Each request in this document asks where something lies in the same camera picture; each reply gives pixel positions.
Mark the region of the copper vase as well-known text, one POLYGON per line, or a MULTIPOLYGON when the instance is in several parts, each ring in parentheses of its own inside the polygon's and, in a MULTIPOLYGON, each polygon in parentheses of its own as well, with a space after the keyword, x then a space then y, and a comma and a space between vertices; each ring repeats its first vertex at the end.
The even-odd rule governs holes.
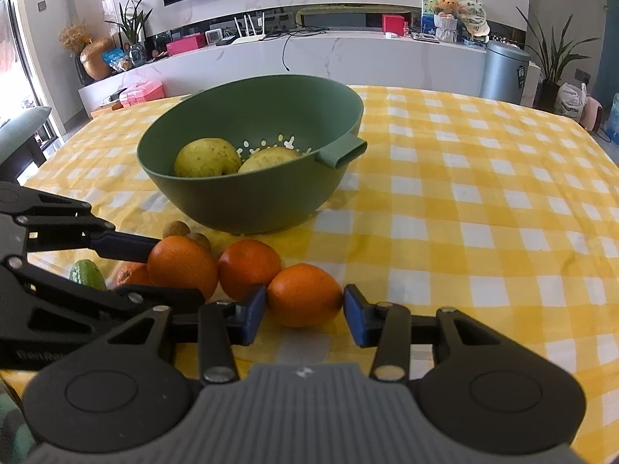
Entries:
POLYGON ((95 39, 84 47, 80 53, 80 61, 86 73, 95 81, 111 76, 112 68, 104 61, 103 53, 115 48, 111 38, 95 39))

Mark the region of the yellow-green pear left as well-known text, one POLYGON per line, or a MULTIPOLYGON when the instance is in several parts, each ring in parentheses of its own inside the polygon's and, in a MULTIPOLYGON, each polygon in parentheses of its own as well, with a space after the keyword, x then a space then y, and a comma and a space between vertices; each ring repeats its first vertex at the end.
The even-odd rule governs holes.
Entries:
POLYGON ((231 143, 221 138, 200 138, 178 152, 173 170, 178 177, 218 177, 236 174, 240 166, 240 157, 231 143))

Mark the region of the pink storage basket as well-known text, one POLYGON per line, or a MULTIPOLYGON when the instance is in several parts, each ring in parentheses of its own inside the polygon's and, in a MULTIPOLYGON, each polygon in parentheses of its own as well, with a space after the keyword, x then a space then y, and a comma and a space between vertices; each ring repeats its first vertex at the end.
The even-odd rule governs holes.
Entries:
POLYGON ((156 78, 134 83, 120 93, 118 100, 123 107, 140 105, 166 97, 164 84, 156 78))

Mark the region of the green colander bowl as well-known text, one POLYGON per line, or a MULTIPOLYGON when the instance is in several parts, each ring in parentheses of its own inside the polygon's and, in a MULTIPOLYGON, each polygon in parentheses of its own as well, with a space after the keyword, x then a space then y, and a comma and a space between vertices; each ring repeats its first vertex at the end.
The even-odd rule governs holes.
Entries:
POLYGON ((192 220, 231 234, 262 234, 303 222, 333 195, 360 138, 361 96, 328 78, 246 78, 189 96, 159 116, 137 144, 137 160, 159 191, 192 220), (257 170, 181 177, 174 162, 201 139, 228 143, 257 170))

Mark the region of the yellow checkered tablecloth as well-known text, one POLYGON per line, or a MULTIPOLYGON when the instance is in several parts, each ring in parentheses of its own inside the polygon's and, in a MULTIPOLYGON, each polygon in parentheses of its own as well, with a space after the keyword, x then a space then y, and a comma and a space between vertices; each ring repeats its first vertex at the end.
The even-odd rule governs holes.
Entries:
MULTIPOLYGON (((587 396, 573 448, 590 463, 618 455, 618 168, 568 118, 458 94, 354 87, 363 99, 352 162, 317 215, 257 236, 284 266, 321 267, 367 300, 413 314, 454 307, 572 373, 587 396)), ((135 152, 179 102, 107 113, 71 137, 25 186, 85 200, 124 232, 160 237, 172 221, 216 252, 238 238, 204 229, 155 189, 135 152)), ((358 362, 342 314, 289 330, 265 315, 254 363, 358 362)))

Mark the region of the yellow-green pear right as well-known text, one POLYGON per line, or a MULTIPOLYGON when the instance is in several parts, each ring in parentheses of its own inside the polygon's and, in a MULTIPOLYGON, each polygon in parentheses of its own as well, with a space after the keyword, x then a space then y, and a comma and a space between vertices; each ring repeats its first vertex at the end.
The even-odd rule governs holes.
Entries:
POLYGON ((253 153, 239 168, 238 173, 249 173, 287 164, 299 157, 295 150, 285 147, 264 148, 253 153))

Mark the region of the white plastic bag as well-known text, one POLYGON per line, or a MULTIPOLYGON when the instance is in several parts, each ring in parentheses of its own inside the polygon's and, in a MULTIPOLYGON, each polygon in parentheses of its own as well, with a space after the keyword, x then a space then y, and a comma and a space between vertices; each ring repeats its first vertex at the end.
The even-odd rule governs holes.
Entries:
POLYGON ((585 110, 587 94, 585 83, 581 83, 579 86, 563 83, 557 92, 554 112, 579 123, 585 110))

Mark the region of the grey metal trash can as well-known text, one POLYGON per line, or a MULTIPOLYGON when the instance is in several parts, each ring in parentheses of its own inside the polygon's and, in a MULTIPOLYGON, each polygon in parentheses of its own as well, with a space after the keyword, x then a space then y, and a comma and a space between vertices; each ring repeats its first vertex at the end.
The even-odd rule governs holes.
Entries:
POLYGON ((480 97, 519 105, 530 60, 530 53, 526 50, 499 41, 489 41, 480 97))

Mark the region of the green cucumber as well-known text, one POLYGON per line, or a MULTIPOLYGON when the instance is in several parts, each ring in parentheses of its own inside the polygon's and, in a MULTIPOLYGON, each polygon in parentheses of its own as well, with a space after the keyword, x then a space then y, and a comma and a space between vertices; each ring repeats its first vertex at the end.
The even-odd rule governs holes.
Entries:
POLYGON ((71 282, 87 286, 92 289, 106 291, 107 285, 105 278, 100 272, 99 267, 91 260, 83 259, 76 261, 71 266, 69 272, 71 282))

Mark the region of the brown longan fruit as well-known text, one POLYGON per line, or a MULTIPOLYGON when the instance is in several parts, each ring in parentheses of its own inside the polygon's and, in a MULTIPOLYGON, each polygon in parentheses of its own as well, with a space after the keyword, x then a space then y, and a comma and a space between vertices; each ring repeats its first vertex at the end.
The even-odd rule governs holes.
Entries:
POLYGON ((163 238, 174 237, 174 236, 184 237, 184 236, 189 235, 190 232, 191 232, 191 229, 185 222, 180 221, 180 220, 175 220, 165 225, 164 229, 162 230, 162 237, 163 238))
POLYGON ((206 251, 209 251, 209 252, 212 251, 210 240, 205 235, 201 234, 200 232, 189 232, 186 235, 186 238, 200 245, 206 251))

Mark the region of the teddy bear toy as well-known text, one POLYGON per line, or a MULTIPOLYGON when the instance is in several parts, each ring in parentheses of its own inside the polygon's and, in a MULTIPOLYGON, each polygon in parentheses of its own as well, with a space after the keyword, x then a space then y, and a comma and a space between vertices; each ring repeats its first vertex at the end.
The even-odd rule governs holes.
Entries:
POLYGON ((433 8, 435 15, 441 17, 451 16, 454 19, 460 17, 460 1, 458 0, 436 0, 433 8))

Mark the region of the yellow-green pear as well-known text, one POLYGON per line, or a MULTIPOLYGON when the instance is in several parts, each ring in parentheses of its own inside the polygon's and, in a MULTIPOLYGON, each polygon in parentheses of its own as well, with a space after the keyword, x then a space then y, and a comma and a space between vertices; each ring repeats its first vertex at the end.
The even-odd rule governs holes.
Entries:
POLYGON ((236 174, 240 166, 240 157, 231 143, 221 138, 200 138, 178 152, 173 170, 178 177, 218 177, 236 174))
POLYGON ((295 150, 285 147, 264 148, 253 153, 239 168, 238 173, 249 173, 287 164, 299 157, 295 150))

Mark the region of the pink box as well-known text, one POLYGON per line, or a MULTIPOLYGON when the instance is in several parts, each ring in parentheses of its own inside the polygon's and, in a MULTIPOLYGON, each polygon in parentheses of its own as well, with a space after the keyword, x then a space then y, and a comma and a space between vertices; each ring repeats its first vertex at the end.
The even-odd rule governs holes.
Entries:
POLYGON ((207 41, 204 34, 193 34, 169 42, 166 45, 166 49, 169 56, 176 56, 188 51, 201 49, 206 45, 207 41))

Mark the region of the red box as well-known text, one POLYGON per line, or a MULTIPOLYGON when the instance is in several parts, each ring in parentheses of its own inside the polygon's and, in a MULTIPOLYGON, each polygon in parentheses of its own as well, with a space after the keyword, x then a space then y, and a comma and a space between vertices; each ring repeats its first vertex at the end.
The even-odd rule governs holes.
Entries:
POLYGON ((407 21, 403 15, 383 14, 382 31, 388 35, 403 37, 407 33, 407 21))

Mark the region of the potted green plant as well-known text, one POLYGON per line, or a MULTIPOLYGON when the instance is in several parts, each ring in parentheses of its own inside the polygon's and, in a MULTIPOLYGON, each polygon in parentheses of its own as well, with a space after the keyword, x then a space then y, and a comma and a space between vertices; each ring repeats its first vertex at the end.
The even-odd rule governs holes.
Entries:
POLYGON ((545 112, 553 112, 555 102, 559 93, 559 81, 563 76, 563 71, 572 62, 588 60, 590 57, 583 53, 578 53, 580 45, 596 42, 598 37, 585 38, 581 40, 566 40, 574 15, 566 19, 566 23, 556 35, 555 28, 551 27, 548 34, 544 32, 538 17, 533 14, 527 17, 518 7, 520 17, 526 22, 527 30, 533 36, 535 46, 528 45, 534 55, 540 60, 541 72, 544 77, 541 81, 537 108, 545 112))

